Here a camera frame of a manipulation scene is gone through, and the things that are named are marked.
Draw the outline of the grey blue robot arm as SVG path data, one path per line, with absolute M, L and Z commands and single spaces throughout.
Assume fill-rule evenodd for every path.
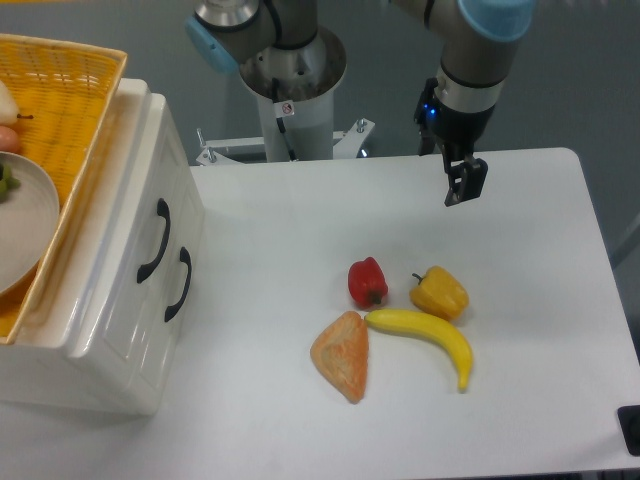
M 421 154 L 439 151 L 447 205 L 479 197 L 488 167 L 474 154 L 532 20 L 531 1 L 404 1 L 443 42 L 414 120 Z M 238 72 L 255 96 L 271 162 L 330 159 L 333 94 L 346 52 L 313 1 L 200 1 L 186 20 L 194 48 L 218 72 Z

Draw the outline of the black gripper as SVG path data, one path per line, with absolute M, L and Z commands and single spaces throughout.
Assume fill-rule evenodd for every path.
M 448 177 L 445 205 L 481 196 L 488 164 L 473 153 L 495 109 L 495 88 L 471 88 L 449 77 L 431 77 L 425 82 L 414 113 L 419 128 L 419 155 L 440 148 Z

